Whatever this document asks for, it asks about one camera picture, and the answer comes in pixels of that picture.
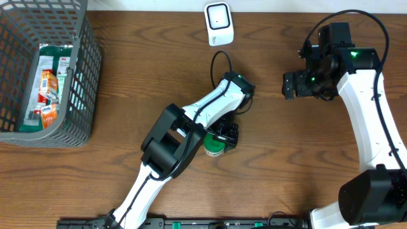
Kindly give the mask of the green lidded white canister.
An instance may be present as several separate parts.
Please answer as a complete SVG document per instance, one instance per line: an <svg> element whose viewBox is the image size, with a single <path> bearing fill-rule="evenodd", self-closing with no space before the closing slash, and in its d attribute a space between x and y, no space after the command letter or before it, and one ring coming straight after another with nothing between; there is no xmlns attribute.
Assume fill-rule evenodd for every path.
<svg viewBox="0 0 407 229"><path fill-rule="evenodd" d="M223 142L216 141L213 134L207 134L203 141L203 148L207 155L216 157L224 153L226 145Z"/></svg>

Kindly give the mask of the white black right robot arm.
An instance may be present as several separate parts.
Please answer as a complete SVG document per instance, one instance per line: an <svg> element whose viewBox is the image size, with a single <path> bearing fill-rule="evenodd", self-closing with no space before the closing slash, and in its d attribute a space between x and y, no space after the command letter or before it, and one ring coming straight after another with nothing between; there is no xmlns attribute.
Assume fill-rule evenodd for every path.
<svg viewBox="0 0 407 229"><path fill-rule="evenodd" d="M283 75L282 94L344 102L359 152L360 174L339 190L336 202L310 211L310 228L357 228L406 221L406 146L385 95L374 48L357 48L346 22L318 31L318 45L299 51L302 71Z"/></svg>

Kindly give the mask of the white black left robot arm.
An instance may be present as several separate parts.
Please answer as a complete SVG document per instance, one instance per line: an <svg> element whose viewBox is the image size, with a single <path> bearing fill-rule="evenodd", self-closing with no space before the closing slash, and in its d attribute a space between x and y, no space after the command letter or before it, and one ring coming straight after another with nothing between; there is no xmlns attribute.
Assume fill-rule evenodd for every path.
<svg viewBox="0 0 407 229"><path fill-rule="evenodd" d="M143 155L137 179L117 208L105 219L106 228L138 228L154 199L171 179L179 176L203 144L207 129L225 115L244 107L255 86L234 71L204 98L179 108L168 105L141 144Z"/></svg>

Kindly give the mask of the white black barcode scanner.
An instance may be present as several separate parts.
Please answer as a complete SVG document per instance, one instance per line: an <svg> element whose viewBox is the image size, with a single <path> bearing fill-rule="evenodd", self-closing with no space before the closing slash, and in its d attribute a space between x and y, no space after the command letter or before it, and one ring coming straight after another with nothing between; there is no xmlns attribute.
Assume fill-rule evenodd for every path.
<svg viewBox="0 0 407 229"><path fill-rule="evenodd" d="M209 3L204 8L210 46L228 45L234 40L233 20L226 2Z"/></svg>

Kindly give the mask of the orange tissue packet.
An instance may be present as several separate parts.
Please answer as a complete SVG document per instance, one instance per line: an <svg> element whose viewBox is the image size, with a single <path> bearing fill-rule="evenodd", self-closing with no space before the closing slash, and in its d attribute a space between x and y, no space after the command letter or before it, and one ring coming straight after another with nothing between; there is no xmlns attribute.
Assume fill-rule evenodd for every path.
<svg viewBox="0 0 407 229"><path fill-rule="evenodd" d="M43 129L49 127L57 119L58 110L58 104L50 104L41 108L41 123Z"/></svg>

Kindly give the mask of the orange snack packet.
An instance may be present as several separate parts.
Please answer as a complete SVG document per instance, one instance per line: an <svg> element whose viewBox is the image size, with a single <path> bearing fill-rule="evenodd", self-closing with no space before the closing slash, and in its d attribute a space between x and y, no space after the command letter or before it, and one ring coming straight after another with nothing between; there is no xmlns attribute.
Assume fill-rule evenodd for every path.
<svg viewBox="0 0 407 229"><path fill-rule="evenodd" d="M41 73L39 94L46 99L56 99L58 92L58 79L50 71L44 70Z"/></svg>

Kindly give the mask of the white green flat package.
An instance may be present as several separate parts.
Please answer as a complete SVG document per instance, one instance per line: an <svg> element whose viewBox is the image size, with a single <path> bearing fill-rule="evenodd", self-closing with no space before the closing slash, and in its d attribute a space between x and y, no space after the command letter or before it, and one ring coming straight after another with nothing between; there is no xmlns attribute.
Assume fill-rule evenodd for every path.
<svg viewBox="0 0 407 229"><path fill-rule="evenodd" d="M60 111L72 47L42 45L24 119L19 131L38 132L53 124Z"/></svg>

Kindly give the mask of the grey plastic mesh basket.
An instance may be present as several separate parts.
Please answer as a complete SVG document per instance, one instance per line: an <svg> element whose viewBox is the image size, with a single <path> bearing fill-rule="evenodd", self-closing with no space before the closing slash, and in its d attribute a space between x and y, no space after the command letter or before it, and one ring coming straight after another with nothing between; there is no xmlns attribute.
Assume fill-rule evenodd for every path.
<svg viewBox="0 0 407 229"><path fill-rule="evenodd" d="M88 142L102 53L86 17L87 0L1 1L1 142L74 148ZM39 47L72 46L57 119L46 129L20 127L39 62Z"/></svg>

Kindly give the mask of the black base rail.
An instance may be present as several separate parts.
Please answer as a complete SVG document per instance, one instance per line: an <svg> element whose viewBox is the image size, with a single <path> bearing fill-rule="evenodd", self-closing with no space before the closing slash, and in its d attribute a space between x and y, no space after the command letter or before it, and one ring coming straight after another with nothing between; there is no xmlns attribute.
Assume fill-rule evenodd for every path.
<svg viewBox="0 0 407 229"><path fill-rule="evenodd" d="M163 219L148 218L142 229L211 229L211 228L310 228L304 219L277 216L272 219ZM59 220L56 229L103 229L104 218L93 220Z"/></svg>

